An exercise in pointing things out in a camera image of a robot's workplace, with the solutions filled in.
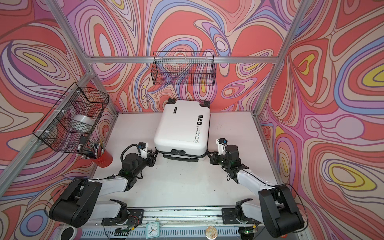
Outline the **red pen holder cup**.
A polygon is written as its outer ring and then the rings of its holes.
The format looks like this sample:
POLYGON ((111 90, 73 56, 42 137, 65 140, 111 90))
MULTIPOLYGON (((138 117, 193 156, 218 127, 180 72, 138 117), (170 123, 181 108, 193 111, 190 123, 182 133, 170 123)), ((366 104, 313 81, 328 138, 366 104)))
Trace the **red pen holder cup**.
POLYGON ((91 160, 100 168, 106 168, 113 162, 113 156, 106 150, 102 140, 82 139, 78 145, 78 155, 91 160))

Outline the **black suitcase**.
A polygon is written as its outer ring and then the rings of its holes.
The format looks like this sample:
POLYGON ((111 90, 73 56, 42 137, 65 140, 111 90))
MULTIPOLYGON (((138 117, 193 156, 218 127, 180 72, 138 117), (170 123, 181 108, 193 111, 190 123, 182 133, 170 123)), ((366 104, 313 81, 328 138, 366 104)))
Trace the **black suitcase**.
POLYGON ((198 162, 208 153, 211 103, 169 98, 154 137, 165 159, 198 162))

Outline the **round wooden coaster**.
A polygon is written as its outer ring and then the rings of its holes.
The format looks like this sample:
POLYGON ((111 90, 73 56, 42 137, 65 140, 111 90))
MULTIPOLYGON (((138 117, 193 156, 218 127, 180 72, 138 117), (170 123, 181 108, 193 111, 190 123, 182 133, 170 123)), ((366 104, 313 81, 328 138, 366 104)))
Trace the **round wooden coaster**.
POLYGON ((219 233, 216 227, 214 226, 208 226, 205 230, 205 235, 208 240, 215 240, 219 233))

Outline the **small teal alarm clock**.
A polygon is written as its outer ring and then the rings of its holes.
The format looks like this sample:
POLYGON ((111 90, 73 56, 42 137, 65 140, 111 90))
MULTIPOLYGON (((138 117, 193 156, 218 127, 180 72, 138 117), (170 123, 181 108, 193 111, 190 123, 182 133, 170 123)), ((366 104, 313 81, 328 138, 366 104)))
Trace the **small teal alarm clock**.
POLYGON ((152 222, 146 224, 146 239, 158 238, 160 236, 160 223, 152 222))

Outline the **white roll in basket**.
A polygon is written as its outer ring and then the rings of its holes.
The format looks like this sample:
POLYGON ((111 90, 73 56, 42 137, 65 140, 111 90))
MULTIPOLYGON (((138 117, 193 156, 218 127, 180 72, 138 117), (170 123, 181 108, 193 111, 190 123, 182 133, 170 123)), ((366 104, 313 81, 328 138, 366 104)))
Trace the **white roll in basket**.
POLYGON ((74 115, 69 123, 70 128, 77 133, 89 133, 94 121, 85 115, 74 115))

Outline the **pink tape roll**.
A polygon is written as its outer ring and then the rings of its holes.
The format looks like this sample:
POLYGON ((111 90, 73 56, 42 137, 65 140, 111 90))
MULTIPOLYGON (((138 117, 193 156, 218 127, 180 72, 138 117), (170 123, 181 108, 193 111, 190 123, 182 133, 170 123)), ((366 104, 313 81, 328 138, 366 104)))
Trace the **pink tape roll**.
POLYGON ((59 235, 59 240, 80 240, 82 233, 81 228, 65 227, 59 235))

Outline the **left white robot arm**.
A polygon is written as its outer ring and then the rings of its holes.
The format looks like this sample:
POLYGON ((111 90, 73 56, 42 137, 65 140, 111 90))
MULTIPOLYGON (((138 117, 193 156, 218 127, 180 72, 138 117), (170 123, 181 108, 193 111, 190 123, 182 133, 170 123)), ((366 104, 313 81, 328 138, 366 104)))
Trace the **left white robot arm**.
POLYGON ((75 228, 95 220, 107 226, 140 225, 141 221, 136 214, 130 213, 127 203, 116 199, 100 201, 99 198, 131 190, 137 180, 143 178, 142 171, 156 163, 158 152, 148 150, 143 154, 127 154, 117 175, 98 180, 75 178, 45 213, 51 220, 75 228))

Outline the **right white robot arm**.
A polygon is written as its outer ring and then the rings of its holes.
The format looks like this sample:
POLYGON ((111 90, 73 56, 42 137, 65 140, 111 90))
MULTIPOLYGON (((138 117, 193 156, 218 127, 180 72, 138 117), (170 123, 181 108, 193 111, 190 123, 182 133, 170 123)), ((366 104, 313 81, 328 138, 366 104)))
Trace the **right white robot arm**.
POLYGON ((224 224, 261 223, 267 232, 278 238, 305 228, 305 221, 287 185, 273 185, 255 175, 241 162, 238 146, 230 145, 224 138, 217 139, 218 151, 208 152, 211 165, 219 165, 227 174, 227 181, 233 180, 257 198, 236 202, 233 208, 222 209, 224 224))

